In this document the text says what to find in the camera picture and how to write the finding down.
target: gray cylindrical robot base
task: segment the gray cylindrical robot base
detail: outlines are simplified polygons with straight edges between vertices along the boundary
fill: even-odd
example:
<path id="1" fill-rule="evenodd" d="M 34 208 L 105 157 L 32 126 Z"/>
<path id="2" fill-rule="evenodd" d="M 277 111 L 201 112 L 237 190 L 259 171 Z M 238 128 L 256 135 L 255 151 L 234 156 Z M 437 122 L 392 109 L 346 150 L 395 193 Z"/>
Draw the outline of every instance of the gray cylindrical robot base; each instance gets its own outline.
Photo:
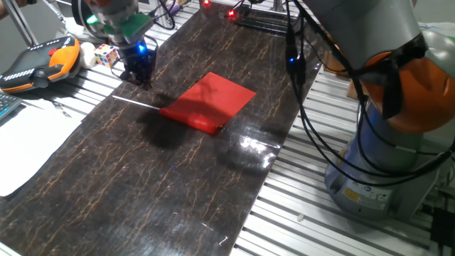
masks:
<path id="1" fill-rule="evenodd" d="M 382 120 L 380 113 L 373 104 L 368 106 L 368 116 L 374 128 L 386 140 L 411 149 L 418 149 L 422 142 L 421 134 L 404 134 L 393 129 Z M 381 142 L 364 122 L 361 132 L 362 148 L 365 155 L 374 164 L 391 171 L 411 171 L 422 165 L 433 156 L 419 156 L 417 154 L 395 149 Z M 353 165 L 374 173 L 381 174 L 368 165 L 358 151 L 358 138 L 354 136 L 341 155 Z M 337 158 L 332 160 L 349 176 L 367 183 L 391 183 L 402 178 L 382 178 L 363 174 Z M 325 183 L 328 193 L 335 203 L 346 212 L 355 216 L 380 220 L 385 218 L 410 219 L 425 196 L 433 187 L 438 176 L 438 170 L 412 181 L 388 187 L 365 186 L 354 182 L 328 165 Z"/>

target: glossy surface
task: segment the glossy surface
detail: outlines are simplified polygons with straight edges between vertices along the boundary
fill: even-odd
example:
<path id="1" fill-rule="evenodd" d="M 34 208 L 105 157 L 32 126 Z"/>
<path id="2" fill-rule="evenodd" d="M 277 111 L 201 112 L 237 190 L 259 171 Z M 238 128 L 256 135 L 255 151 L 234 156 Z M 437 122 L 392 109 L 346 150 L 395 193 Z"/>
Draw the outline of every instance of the glossy surface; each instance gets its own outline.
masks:
<path id="1" fill-rule="evenodd" d="M 257 93 L 219 134 L 108 97 L 0 199 L 0 241 L 22 255 L 227 255 L 297 111 L 284 39 L 196 14 L 160 48 L 152 90 L 113 94 L 161 107 L 210 71 Z"/>

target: metal pole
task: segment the metal pole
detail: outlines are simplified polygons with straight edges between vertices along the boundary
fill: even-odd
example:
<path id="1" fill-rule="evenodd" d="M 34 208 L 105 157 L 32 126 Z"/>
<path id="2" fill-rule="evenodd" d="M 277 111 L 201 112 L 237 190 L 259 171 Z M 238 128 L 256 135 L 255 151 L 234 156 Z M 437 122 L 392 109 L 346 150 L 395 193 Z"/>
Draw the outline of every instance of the metal pole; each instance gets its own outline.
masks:
<path id="1" fill-rule="evenodd" d="M 273 11 L 282 12 L 283 11 L 283 1 L 282 0 L 273 0 Z"/>
<path id="2" fill-rule="evenodd" d="M 16 25 L 19 33 L 21 34 L 23 40 L 26 42 L 28 47 L 37 46 L 39 43 L 36 40 L 35 35 L 31 31 L 30 27 L 28 26 L 27 21 L 22 15 L 19 6 L 17 5 L 16 1 L 14 0 L 3 0 L 4 6 L 6 11 L 8 11 L 9 16 Z"/>

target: black cable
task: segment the black cable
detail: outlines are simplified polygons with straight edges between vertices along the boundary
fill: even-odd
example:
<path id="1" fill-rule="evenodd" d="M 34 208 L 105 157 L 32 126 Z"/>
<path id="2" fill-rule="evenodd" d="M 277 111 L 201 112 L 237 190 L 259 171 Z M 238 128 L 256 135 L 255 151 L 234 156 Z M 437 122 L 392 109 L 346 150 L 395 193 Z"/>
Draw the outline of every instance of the black cable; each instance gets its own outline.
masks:
<path id="1" fill-rule="evenodd" d="M 171 8 L 169 8 L 169 11 L 172 11 L 172 8 L 173 8 L 175 5 L 176 5 L 176 0 L 173 0 L 172 5 L 171 5 Z M 155 18 L 161 18 L 161 17 L 165 16 L 166 14 L 167 14 L 167 13 L 161 14 L 161 15 L 155 17 Z"/>
<path id="2" fill-rule="evenodd" d="M 171 24 L 172 26 L 169 28 L 169 27 L 166 27 L 164 25 L 161 25 L 160 23 L 158 23 L 157 21 L 155 21 L 155 24 L 158 25 L 159 27 L 161 28 L 164 28 L 166 30 L 173 30 L 175 27 L 176 27 L 176 21 L 173 19 L 173 16 L 171 15 L 171 12 L 169 11 L 169 9 L 167 8 L 167 6 L 165 5 L 165 3 L 163 2 L 163 0 L 159 0 L 159 3 L 160 5 L 163 7 L 163 9 L 166 11 L 165 14 L 168 14 L 169 15 L 169 18 L 171 20 Z M 174 4 L 176 3 L 176 0 L 173 0 L 173 3 L 172 3 L 172 6 L 171 6 L 171 9 L 173 8 Z"/>
<path id="3" fill-rule="evenodd" d="M 296 2 L 296 5 L 298 6 L 299 10 L 302 11 L 303 7 L 302 7 L 302 6 L 299 6 L 299 3 L 298 3 L 298 2 Z M 289 4 L 287 4 L 287 6 L 288 6 L 288 22 L 290 23 Z M 312 18 L 311 18 L 307 13 L 306 13 L 306 15 L 311 19 L 310 21 L 307 19 L 307 21 L 309 21 L 309 23 L 310 23 L 310 26 L 312 26 L 313 29 L 316 30 L 317 33 L 318 33 L 318 30 L 320 30 L 320 31 L 323 33 L 323 31 L 321 30 L 321 28 L 319 28 L 319 26 L 317 26 L 317 24 L 316 24 L 316 27 L 314 27 L 314 24 L 315 24 L 316 22 L 314 22 L 314 20 L 312 20 Z M 325 33 L 323 33 L 321 36 L 322 36 L 323 38 L 324 38 L 324 36 L 327 38 L 327 35 L 326 35 Z M 330 46 L 330 47 L 335 48 L 335 50 L 338 50 L 334 45 L 331 45 L 330 43 L 329 43 L 329 46 Z M 352 72 L 353 72 L 352 67 L 349 65 L 349 63 L 347 63 L 347 69 L 348 69 L 348 73 L 352 73 Z M 305 113 L 304 108 L 303 108 L 303 106 L 302 106 L 302 103 L 303 103 L 303 102 L 301 101 L 301 95 L 299 94 L 298 89 L 297 89 L 297 86 L 295 85 L 294 78 L 295 78 L 295 75 L 291 75 L 291 80 L 292 80 L 292 83 L 293 83 L 293 88 L 294 88 L 294 91 L 295 91 L 295 93 L 296 93 L 297 100 L 298 100 L 298 102 L 299 102 L 299 106 L 300 106 L 300 109 L 301 109 L 301 118 L 302 118 L 302 122 L 303 122 L 303 124 L 304 124 L 304 127 L 305 127 L 305 130 L 306 130 L 307 135 L 309 136 L 310 140 L 313 142 L 313 144 L 315 145 L 315 147 L 318 149 L 318 151 L 323 155 L 323 157 L 324 157 L 324 158 L 325 158 L 325 159 L 326 159 L 334 168 L 336 168 L 336 169 L 337 169 L 338 171 L 340 171 L 342 174 L 344 174 L 344 175 L 347 176 L 348 178 L 351 178 L 351 179 L 354 180 L 354 181 L 357 181 L 357 182 L 359 182 L 359 183 L 363 183 L 363 184 L 366 184 L 366 185 L 371 185 L 371 186 L 379 186 L 379 185 L 381 185 L 381 186 L 393 186 L 393 185 L 396 185 L 396 184 L 404 183 L 404 182 L 410 181 L 410 180 L 412 180 L 412 179 L 414 179 L 414 178 L 417 178 L 418 176 L 425 175 L 426 173 L 428 173 L 428 172 L 430 172 L 430 171 L 433 171 L 434 168 L 438 167 L 442 162 L 446 161 L 446 160 L 451 156 L 452 151 L 455 149 L 455 141 L 454 141 L 454 143 L 453 143 L 452 146 L 451 146 L 450 151 L 446 151 L 446 152 L 444 152 L 444 153 L 441 153 L 437 158 L 435 158 L 435 159 L 433 159 L 432 161 L 426 163 L 426 164 L 423 165 L 422 167 L 419 167 L 416 171 L 407 172 L 405 175 L 406 175 L 406 176 L 410 176 L 410 177 L 409 177 L 409 178 L 405 178 L 405 179 L 403 179 L 403 180 L 401 180 L 401 181 L 396 181 L 396 182 L 394 182 L 394 183 L 385 183 L 385 184 L 374 184 L 374 183 L 367 184 L 367 183 L 365 183 L 365 182 L 363 182 L 363 181 L 355 180 L 353 177 L 350 177 L 348 174 L 344 173 L 342 170 L 340 170 L 340 169 L 338 168 L 338 166 L 336 166 L 333 162 L 331 162 L 330 159 L 328 159 L 328 157 L 327 157 L 327 156 L 322 152 L 322 150 L 319 148 L 318 144 L 316 144 L 316 142 L 314 141 L 313 137 L 309 134 L 309 131 L 308 131 L 307 127 L 306 127 L 305 120 L 309 123 L 309 126 L 310 126 L 311 128 L 313 128 L 313 127 L 312 127 L 312 125 L 311 125 L 311 123 L 310 123 L 308 117 L 306 116 L 306 113 Z M 360 96 L 360 99 L 359 99 L 359 100 L 360 100 L 360 103 L 361 103 L 361 105 L 362 105 L 362 111 L 365 111 L 365 109 L 364 109 L 365 105 L 363 104 L 363 101 L 362 101 L 362 100 L 364 99 L 364 98 L 363 98 L 363 97 L 364 97 L 363 92 L 358 93 L 358 95 Z M 320 138 L 319 134 L 314 130 L 314 128 L 312 129 L 312 131 L 313 131 L 313 133 L 318 137 L 318 139 L 324 144 L 325 147 L 327 147 L 329 150 L 331 149 L 331 151 L 334 151 L 334 150 L 332 150 L 332 148 L 331 148 L 329 145 L 327 145 L 327 144 L 325 143 L 325 141 L 324 141 L 322 138 Z M 346 161 L 343 157 L 339 156 L 338 153 L 335 152 L 335 155 L 336 155 L 340 160 L 342 160 L 342 161 L 344 161 L 344 162 L 346 162 L 346 163 L 348 164 L 348 161 Z M 384 174 L 380 174 L 380 175 L 381 175 L 381 176 L 386 176 L 386 177 L 388 177 L 388 178 L 400 176 L 400 175 L 397 175 L 396 173 L 390 174 L 390 175 L 384 175 Z"/>
<path id="4" fill-rule="evenodd" d="M 297 6 L 297 8 L 299 9 L 299 11 L 301 12 L 301 15 L 303 13 L 304 15 L 304 18 L 306 18 L 307 22 L 309 23 L 310 27 L 315 31 L 315 33 L 318 33 L 319 35 L 321 35 L 321 37 L 325 40 L 325 42 L 327 42 L 329 48 L 332 50 L 333 52 L 333 56 L 338 60 L 340 61 L 340 63 L 346 68 L 346 71 L 349 71 L 348 74 L 349 76 L 352 78 L 353 80 L 353 83 L 355 85 L 355 90 L 358 94 L 358 99 L 359 99 L 359 102 L 361 103 L 361 105 L 363 106 L 362 107 L 362 114 L 365 116 L 365 120 L 367 121 L 367 124 L 368 126 L 371 128 L 373 134 L 379 139 L 381 140 L 383 143 L 389 145 L 389 146 L 392 146 L 392 147 L 395 147 L 397 149 L 401 149 L 401 150 L 405 150 L 405 151 L 410 151 L 410 152 L 413 152 L 413 153 L 416 153 L 416 154 L 422 154 L 422 155 L 429 155 L 429 156 L 436 156 L 438 155 L 439 153 L 434 153 L 434 152 L 424 152 L 424 151 L 417 151 L 417 150 L 414 150 L 414 149 L 407 149 L 403 146 L 398 146 L 396 144 L 393 144 L 391 142 L 389 142 L 388 140 L 384 139 L 382 136 L 380 136 L 375 128 L 373 127 L 373 125 L 371 124 L 371 121 L 369 119 L 369 117 L 366 115 L 366 110 L 365 110 L 365 95 L 363 94 L 363 90 L 362 90 L 362 85 L 360 84 L 360 81 L 359 79 L 354 76 L 353 72 L 353 68 L 350 66 L 350 63 L 348 62 L 348 60 L 344 57 L 344 55 L 339 51 L 339 49 L 335 46 L 335 44 L 333 44 L 333 42 L 330 40 L 330 38 L 328 38 L 328 36 L 326 35 L 326 33 L 322 30 L 322 28 L 313 20 L 313 18 L 308 14 L 308 12 L 306 12 L 306 10 L 303 8 L 303 6 L 298 2 L 298 0 L 293 0 L 293 2 L 295 3 L 295 5 Z"/>
<path id="5" fill-rule="evenodd" d="M 319 56 L 318 51 L 314 48 L 314 46 L 311 44 L 311 42 L 310 42 L 308 39 L 306 39 L 305 36 L 303 36 L 303 37 L 304 37 L 304 40 L 310 45 L 311 49 L 313 49 L 314 54 L 316 55 L 316 57 L 319 59 L 319 61 L 322 63 L 322 65 L 323 65 L 325 68 L 327 68 L 328 70 L 330 70 L 330 71 L 332 71 L 332 72 L 335 72 L 335 73 L 345 72 L 345 71 L 346 71 L 346 69 L 343 69 L 343 70 L 334 70 L 334 69 L 329 68 L 329 67 L 324 63 L 324 61 L 322 60 L 322 58 Z"/>
<path id="6" fill-rule="evenodd" d="M 156 39 L 152 38 L 151 36 L 148 36 L 148 35 L 145 35 L 145 34 L 144 34 L 144 36 L 147 37 L 148 39 L 152 40 L 156 44 L 155 51 L 158 51 L 158 47 L 159 47 L 158 46 L 158 41 L 156 41 Z"/>

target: white sheet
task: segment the white sheet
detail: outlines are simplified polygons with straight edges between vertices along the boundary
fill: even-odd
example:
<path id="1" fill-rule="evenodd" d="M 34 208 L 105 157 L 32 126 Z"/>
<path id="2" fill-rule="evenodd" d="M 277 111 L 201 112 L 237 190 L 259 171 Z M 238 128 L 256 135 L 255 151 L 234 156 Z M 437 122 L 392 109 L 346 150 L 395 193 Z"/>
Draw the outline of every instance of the white sheet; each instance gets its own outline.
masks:
<path id="1" fill-rule="evenodd" d="M 0 123 L 0 196 L 24 185 L 79 126 L 58 111 L 25 107 Z"/>

